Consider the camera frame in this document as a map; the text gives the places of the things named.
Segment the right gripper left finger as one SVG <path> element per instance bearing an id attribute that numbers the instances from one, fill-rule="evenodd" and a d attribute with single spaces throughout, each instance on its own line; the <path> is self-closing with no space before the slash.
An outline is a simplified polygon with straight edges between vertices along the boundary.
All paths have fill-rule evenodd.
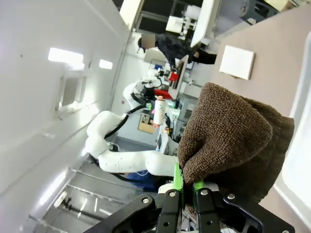
<path id="1" fill-rule="evenodd" d="M 142 194 L 86 233 L 175 233 L 182 208 L 183 175 L 174 165 L 173 183 L 156 197 Z"/>

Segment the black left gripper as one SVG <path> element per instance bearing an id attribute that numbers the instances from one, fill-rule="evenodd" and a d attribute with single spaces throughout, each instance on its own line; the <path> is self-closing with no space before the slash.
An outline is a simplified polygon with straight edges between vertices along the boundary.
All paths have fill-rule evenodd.
<path id="1" fill-rule="evenodd" d="M 147 88 L 144 87 L 142 90 L 142 95 L 143 95 L 143 99 L 148 102 L 146 104 L 146 107 L 151 109 L 152 104 L 149 102 L 155 101 L 156 100 L 156 96 L 155 96 L 155 89 L 154 88 Z"/>

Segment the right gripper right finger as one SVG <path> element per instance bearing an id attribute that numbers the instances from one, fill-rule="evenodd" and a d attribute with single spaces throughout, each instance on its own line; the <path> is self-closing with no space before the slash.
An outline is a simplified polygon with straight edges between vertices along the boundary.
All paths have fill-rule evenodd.
<path id="1" fill-rule="evenodd" d="M 294 233 L 294 227 L 244 196 L 222 195 L 214 183 L 195 182 L 193 203 L 200 233 Z"/>

